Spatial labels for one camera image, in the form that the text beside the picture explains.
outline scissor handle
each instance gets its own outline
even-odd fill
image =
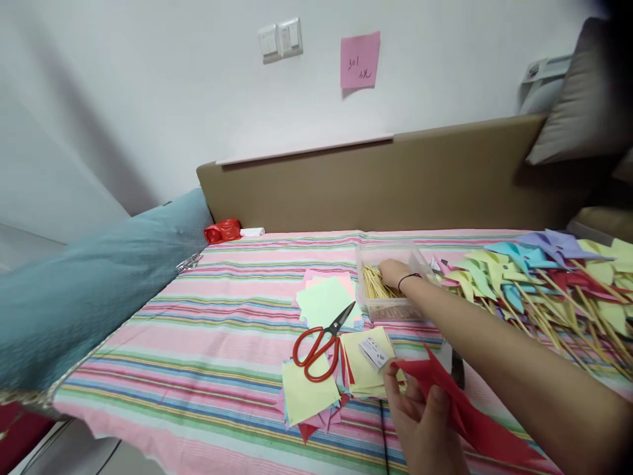
[[[338,350],[341,344],[341,340],[338,339],[338,337],[336,335],[333,335],[332,338],[330,339],[330,341],[328,341],[323,348],[321,348],[310,360],[310,362],[305,366],[304,370],[303,370],[303,374],[305,374],[305,377],[307,378],[308,381],[312,381],[313,383],[321,383],[323,381],[325,381],[326,379],[328,379],[330,376],[332,376],[332,374],[334,373],[334,370],[336,369],[336,366],[338,365]],[[315,362],[323,353],[325,353],[325,351],[327,351],[327,349],[329,347],[331,347],[332,345],[334,345],[334,357],[332,358],[332,365],[330,366],[330,369],[328,369],[328,371],[321,376],[312,376],[310,374],[310,367],[312,366],[312,363]]]
[[[299,347],[301,346],[301,342],[306,336],[308,336],[309,334],[316,333],[316,332],[321,332],[321,334],[316,339],[316,343],[314,344],[314,346],[310,349],[308,356],[305,358],[305,360],[300,362],[299,361]],[[292,347],[292,359],[295,360],[295,365],[299,367],[306,366],[309,363],[309,361],[312,359],[312,355],[316,352],[318,348],[318,344],[321,343],[322,339],[323,339],[323,327],[315,327],[313,329],[309,329],[301,333],[301,335],[299,335],[299,338],[297,338],[297,341],[295,341],[295,346]]]
[[[319,332],[319,335],[316,338],[315,344],[310,349],[308,356],[306,356],[305,360],[303,360],[302,362],[299,361],[299,347],[301,345],[301,342],[306,336],[312,333],[316,333],[316,332]],[[292,359],[295,360],[295,364],[297,366],[305,368],[304,369],[305,377],[308,379],[308,381],[312,381],[313,383],[320,383],[328,379],[330,376],[332,376],[332,374],[334,373],[334,369],[338,365],[338,352],[340,349],[341,342],[338,339],[338,337],[335,334],[333,334],[332,338],[330,338],[330,340],[325,345],[323,345],[322,348],[319,348],[318,346],[321,343],[321,340],[323,339],[324,334],[325,334],[325,331],[323,330],[323,327],[315,327],[313,329],[307,330],[304,333],[302,333],[299,336],[299,338],[297,338],[297,341],[295,342],[295,346],[292,348]],[[332,365],[330,366],[330,369],[324,375],[317,376],[317,377],[312,376],[309,373],[309,369],[312,366],[312,363],[317,361],[321,357],[321,355],[323,355],[323,353],[325,353],[328,350],[328,348],[331,347],[332,345],[334,345],[334,357],[332,358]]]

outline beige headboard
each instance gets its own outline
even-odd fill
[[[525,164],[544,120],[472,123],[197,172],[216,221],[267,232],[563,228],[613,162]]]

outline striped bed sheet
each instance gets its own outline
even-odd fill
[[[359,243],[412,239],[428,260],[454,262],[520,233],[265,234],[207,247],[196,269],[180,274],[67,377],[53,405],[83,419],[95,436],[138,448],[168,474],[404,474],[386,401],[352,400],[340,424],[306,445],[273,407],[281,364],[305,330],[292,303],[303,274],[348,271],[357,280]],[[429,323],[383,326],[399,357],[423,358],[423,343],[434,350],[442,343]],[[466,373],[474,405],[536,447],[467,365]],[[630,390],[616,373],[605,380]],[[465,450],[473,473],[559,473],[549,461],[509,467]]]

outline clear plastic box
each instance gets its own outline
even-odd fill
[[[356,245],[356,270],[358,272],[358,301],[367,308],[369,319],[377,321],[423,320],[420,311],[406,298],[371,299],[365,295],[363,266],[378,267],[385,259],[396,259],[408,264],[412,272],[417,272],[429,282],[439,285],[435,274],[412,241],[391,241]]]

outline scissor blade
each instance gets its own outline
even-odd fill
[[[343,324],[345,323],[345,320],[347,320],[347,317],[349,317],[349,314],[351,313],[351,311],[354,308],[354,305],[356,305],[356,302],[353,301],[351,304],[349,304],[347,306],[347,308],[345,308],[345,310],[343,310],[338,317],[336,317],[336,320],[334,320],[332,322],[332,327],[335,327],[337,330],[340,329]]]

